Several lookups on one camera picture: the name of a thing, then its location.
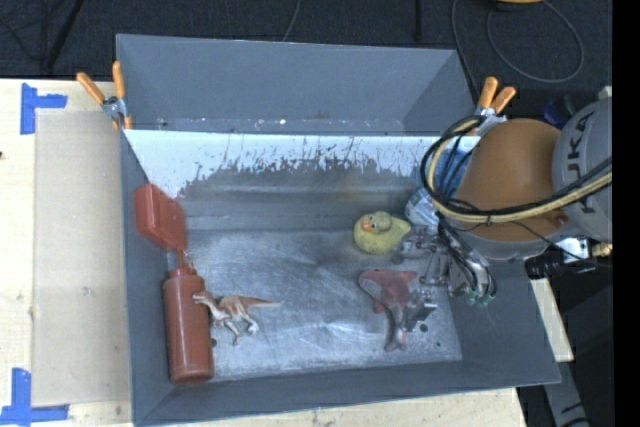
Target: yellow rubber duck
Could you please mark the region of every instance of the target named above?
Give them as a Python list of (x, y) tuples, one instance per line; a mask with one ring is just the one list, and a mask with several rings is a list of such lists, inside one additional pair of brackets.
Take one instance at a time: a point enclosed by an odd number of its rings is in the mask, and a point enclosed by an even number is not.
[(384, 255), (392, 253), (401, 245), (402, 237), (411, 230), (411, 225), (388, 212), (363, 215), (353, 227), (353, 239), (363, 251)]

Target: gray bin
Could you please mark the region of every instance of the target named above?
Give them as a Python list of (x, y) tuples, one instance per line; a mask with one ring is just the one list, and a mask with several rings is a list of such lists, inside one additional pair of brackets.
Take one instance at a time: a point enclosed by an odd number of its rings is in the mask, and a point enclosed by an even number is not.
[[(121, 135), (131, 390), (136, 425), (205, 421), (558, 382), (522, 262), (492, 267), (488, 307), (434, 290), (405, 352), (357, 286), (394, 265), (354, 247), (364, 213), (402, 214), (428, 146), (474, 110), (453, 50), (118, 35), (134, 129)], [(168, 376), (167, 254), (135, 228), (133, 191), (185, 209), (189, 253), (214, 294), (284, 301), (256, 336), (214, 334), (217, 375)]]

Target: bin floor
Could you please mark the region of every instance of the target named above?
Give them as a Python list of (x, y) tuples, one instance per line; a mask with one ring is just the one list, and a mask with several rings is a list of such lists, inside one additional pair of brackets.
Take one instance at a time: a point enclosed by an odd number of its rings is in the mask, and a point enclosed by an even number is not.
[(236, 346), (229, 329), (212, 327), (216, 381), (462, 359), (444, 287), (432, 287), (438, 308), (426, 320), (428, 331), (416, 328), (407, 335), (407, 350), (385, 352), (391, 316), (375, 313), (373, 299), (357, 283), (373, 268), (420, 276), (428, 258), (394, 265), (389, 256), (361, 252), (351, 230), (192, 230), (189, 256), (216, 298), (236, 294), (282, 303), (251, 308), (260, 330), (250, 335), (247, 323), (236, 323), (242, 333)]

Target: yellow cable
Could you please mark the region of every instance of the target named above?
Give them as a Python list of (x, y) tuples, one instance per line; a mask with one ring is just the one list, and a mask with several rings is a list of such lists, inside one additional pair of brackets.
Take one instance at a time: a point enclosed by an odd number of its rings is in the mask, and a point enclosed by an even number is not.
[[(475, 123), (476, 123), (475, 120), (469, 120), (468, 122), (461, 124), (458, 130), (465, 130), (465, 129), (471, 128), (472, 125), (474, 125)], [(431, 162), (429, 163), (429, 167), (427, 168), (427, 184), (429, 185), (431, 190), (435, 190), (436, 165), (438, 163), (438, 160), (440, 159), (440, 156), (445, 151), (446, 147), (447, 147), (446, 144), (442, 144), (440, 148), (438, 148), (434, 152), (431, 158)], [(447, 208), (445, 205), (443, 205), (433, 197), (431, 198), (431, 202), (433, 203), (433, 206), (436, 209), (438, 209), (440, 212), (442, 212), (444, 215), (452, 219), (457, 219), (459, 221), (464, 221), (468, 223), (487, 223), (487, 222), (507, 223), (507, 222), (526, 219), (529, 217), (535, 217), (535, 216), (544, 214), (546, 212), (550, 212), (552, 210), (556, 210), (558, 208), (567, 206), (570, 203), (573, 203), (585, 196), (588, 196), (592, 192), (598, 190), (600, 187), (610, 183), (611, 181), (612, 181), (612, 172), (609, 171), (608, 173), (602, 175), (601, 177), (589, 182), (586, 185), (583, 185), (579, 189), (576, 189), (575, 191), (572, 191), (561, 198), (551, 201), (546, 205), (541, 205), (539, 207), (532, 207), (527, 210), (523, 210), (521, 212), (514, 212), (510, 214), (496, 214), (496, 215), (461, 214), (459, 212), (456, 212)]]

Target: wooden table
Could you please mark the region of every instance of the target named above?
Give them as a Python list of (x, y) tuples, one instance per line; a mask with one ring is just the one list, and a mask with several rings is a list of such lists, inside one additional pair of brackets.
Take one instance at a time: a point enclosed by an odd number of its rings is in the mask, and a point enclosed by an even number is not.
[[(20, 135), (23, 82), (63, 94)], [(113, 83), (98, 86), (107, 96)], [(70, 404), (46, 425), (132, 425), (118, 135), (75, 81), (0, 79), (0, 406), (11, 369), (32, 376), (32, 406)], [(534, 283), (559, 362), (573, 359), (553, 292)], [(524, 426), (515, 389), (451, 394), (193, 426)]]

